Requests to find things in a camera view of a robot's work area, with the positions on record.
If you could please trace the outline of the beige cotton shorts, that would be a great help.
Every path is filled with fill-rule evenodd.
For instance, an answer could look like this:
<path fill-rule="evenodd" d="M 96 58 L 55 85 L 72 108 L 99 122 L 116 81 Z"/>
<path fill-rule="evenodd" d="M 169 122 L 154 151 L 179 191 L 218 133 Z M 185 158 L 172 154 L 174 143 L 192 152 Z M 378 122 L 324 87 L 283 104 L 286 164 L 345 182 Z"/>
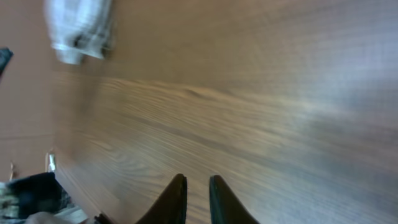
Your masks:
<path fill-rule="evenodd" d="M 86 56 L 104 59 L 111 48 L 112 10 L 112 0 L 45 0 L 45 21 L 58 60 L 78 65 Z"/>

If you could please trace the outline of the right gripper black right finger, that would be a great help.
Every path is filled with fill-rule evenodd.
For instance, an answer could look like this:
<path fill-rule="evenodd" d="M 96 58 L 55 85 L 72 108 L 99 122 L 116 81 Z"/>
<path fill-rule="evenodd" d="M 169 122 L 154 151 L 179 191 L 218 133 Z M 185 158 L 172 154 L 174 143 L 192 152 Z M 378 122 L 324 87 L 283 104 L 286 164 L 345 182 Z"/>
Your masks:
<path fill-rule="evenodd" d="M 212 224 L 259 224 L 222 176 L 210 177 L 209 197 Z"/>

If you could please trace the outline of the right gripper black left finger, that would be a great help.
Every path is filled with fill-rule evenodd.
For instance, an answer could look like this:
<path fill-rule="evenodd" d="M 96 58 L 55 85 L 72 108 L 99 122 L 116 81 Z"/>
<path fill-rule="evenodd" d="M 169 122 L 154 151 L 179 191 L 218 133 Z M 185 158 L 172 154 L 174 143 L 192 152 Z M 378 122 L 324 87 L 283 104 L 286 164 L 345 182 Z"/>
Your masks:
<path fill-rule="evenodd" d="M 187 178 L 177 174 L 147 213 L 136 224 L 185 224 L 187 214 Z"/>

